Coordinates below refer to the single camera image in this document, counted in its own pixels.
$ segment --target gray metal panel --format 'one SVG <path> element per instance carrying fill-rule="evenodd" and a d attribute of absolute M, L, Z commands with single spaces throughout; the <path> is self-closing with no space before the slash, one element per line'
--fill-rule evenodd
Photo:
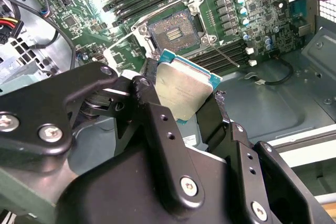
<path fill-rule="evenodd" d="M 286 56 L 292 64 L 296 57 L 301 57 L 299 52 Z M 283 78 L 288 69 L 271 60 L 252 71 L 264 80 L 275 81 Z M 285 84 L 274 87 L 245 80 L 243 72 L 224 77 L 218 89 L 227 91 L 225 108 L 230 118 L 246 129 L 251 142 L 270 141 L 334 123 L 310 92 L 309 82 L 319 81 L 318 78 L 312 70 L 299 71 Z"/>

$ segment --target capacitor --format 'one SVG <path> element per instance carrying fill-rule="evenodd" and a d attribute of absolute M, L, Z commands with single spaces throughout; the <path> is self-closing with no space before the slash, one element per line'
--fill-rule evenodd
<path fill-rule="evenodd" d="M 278 26 L 274 27 L 273 32 L 277 34 L 278 32 L 280 32 L 280 28 Z"/>
<path fill-rule="evenodd" d="M 88 60 L 89 59 L 89 56 L 87 54 L 82 54 L 82 59 L 83 60 Z"/>
<path fill-rule="evenodd" d="M 250 36 L 247 33 L 243 33 L 243 40 L 248 40 Z"/>
<path fill-rule="evenodd" d="M 272 45 L 271 45 L 271 44 L 269 44 L 269 45 L 265 45 L 265 49 L 266 49 L 267 51 L 271 51 L 271 50 L 272 50 Z"/>
<path fill-rule="evenodd" d="M 241 7 L 239 8 L 239 13 L 242 14 L 242 15 L 247 15 L 247 9 L 245 7 Z"/>
<path fill-rule="evenodd" d="M 278 9 L 282 9 L 284 6 L 282 2 L 278 2 L 278 1 L 273 2 L 273 5 Z"/>
<path fill-rule="evenodd" d="M 265 38 L 264 38 L 264 42 L 265 42 L 265 45 L 270 45 L 270 44 L 272 44 L 272 40 L 271 40 L 268 36 L 265 36 Z"/>
<path fill-rule="evenodd" d="M 240 22 L 244 26 L 247 26 L 248 24 L 250 24 L 250 20 L 248 18 L 243 18 Z"/>
<path fill-rule="evenodd" d="M 243 4 L 245 0 L 236 0 L 238 4 Z"/>

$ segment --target screw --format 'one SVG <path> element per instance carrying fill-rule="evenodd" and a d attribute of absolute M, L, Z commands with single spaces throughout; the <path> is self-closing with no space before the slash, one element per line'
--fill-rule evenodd
<path fill-rule="evenodd" d="M 269 145 L 264 144 L 264 147 L 266 148 L 266 150 L 267 150 L 268 152 L 272 152 L 272 149 L 271 149 L 271 147 L 269 147 Z"/>
<path fill-rule="evenodd" d="M 10 132 L 19 127 L 19 120 L 13 115 L 0 115 L 0 131 Z"/>
<path fill-rule="evenodd" d="M 147 27 L 146 26 L 141 27 L 140 32 L 142 32 L 142 33 L 147 32 Z"/>
<path fill-rule="evenodd" d="M 181 179 L 181 187 L 188 196 L 193 197 L 197 194 L 197 186 L 191 178 L 183 177 Z"/>
<path fill-rule="evenodd" d="M 140 82 L 141 82 L 142 84 L 146 85 L 146 86 L 149 86 L 149 85 L 150 85 L 149 82 L 148 82 L 145 78 L 141 78 L 141 79 L 140 79 Z"/>
<path fill-rule="evenodd" d="M 101 67 L 100 71 L 102 71 L 104 74 L 107 74 L 108 76 L 112 75 L 112 71 L 108 67 Z"/>
<path fill-rule="evenodd" d="M 240 132 L 244 132 L 243 127 L 241 127 L 240 125 L 236 124 L 236 127 L 237 127 L 237 129 L 238 129 Z"/>
<path fill-rule="evenodd" d="M 316 47 L 317 49 L 321 49 L 323 47 L 323 42 L 317 42 Z"/>
<path fill-rule="evenodd" d="M 262 221 L 266 221 L 267 220 L 267 213 L 265 211 L 265 209 L 261 206 L 261 204 L 259 204 L 256 201 L 252 202 L 252 210 L 254 212 L 254 214 Z"/>
<path fill-rule="evenodd" d="M 38 135 L 42 140 L 49 143 L 54 143 L 62 138 L 63 132 L 56 126 L 48 125 L 43 126 L 39 130 Z"/>
<path fill-rule="evenodd" d="M 209 44 L 208 38 L 207 37 L 202 37 L 201 42 L 205 45 Z"/>
<path fill-rule="evenodd" d="M 331 99 L 325 99 L 323 102 L 325 105 L 331 105 L 332 104 L 332 100 Z"/>

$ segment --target hex bolt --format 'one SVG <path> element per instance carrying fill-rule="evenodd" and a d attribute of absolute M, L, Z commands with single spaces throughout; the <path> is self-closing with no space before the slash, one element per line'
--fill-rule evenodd
<path fill-rule="evenodd" d="M 254 212 L 254 214 L 262 221 L 266 221 L 267 220 L 267 213 L 265 211 L 265 209 L 262 207 L 261 204 L 259 204 L 256 201 L 252 202 L 252 210 Z"/>
<path fill-rule="evenodd" d="M 0 115 L 0 132 L 10 132 L 18 128 L 20 122 L 18 118 L 13 115 Z"/>
<path fill-rule="evenodd" d="M 40 128 L 38 135 L 42 140 L 49 143 L 54 143 L 62 138 L 63 132 L 56 126 L 48 125 Z"/>
<path fill-rule="evenodd" d="M 237 129 L 238 129 L 240 132 L 244 132 L 243 127 L 241 127 L 240 125 L 236 124 L 236 127 L 237 127 Z"/>
<path fill-rule="evenodd" d="M 188 196 L 193 197 L 197 194 L 197 185 L 191 178 L 183 177 L 181 179 L 181 187 Z"/>

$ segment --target black metal bracket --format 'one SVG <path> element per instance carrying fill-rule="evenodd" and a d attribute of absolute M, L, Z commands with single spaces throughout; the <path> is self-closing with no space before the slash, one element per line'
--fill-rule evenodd
<path fill-rule="evenodd" d="M 203 205 L 205 194 L 173 114 L 160 105 L 154 85 L 145 77 L 134 77 L 132 87 L 134 120 L 143 124 L 163 204 L 172 214 L 189 217 Z"/>
<path fill-rule="evenodd" d="M 72 145 L 70 122 L 84 99 L 113 86 L 117 78 L 96 62 L 1 96 L 1 164 L 39 172 L 60 167 Z"/>

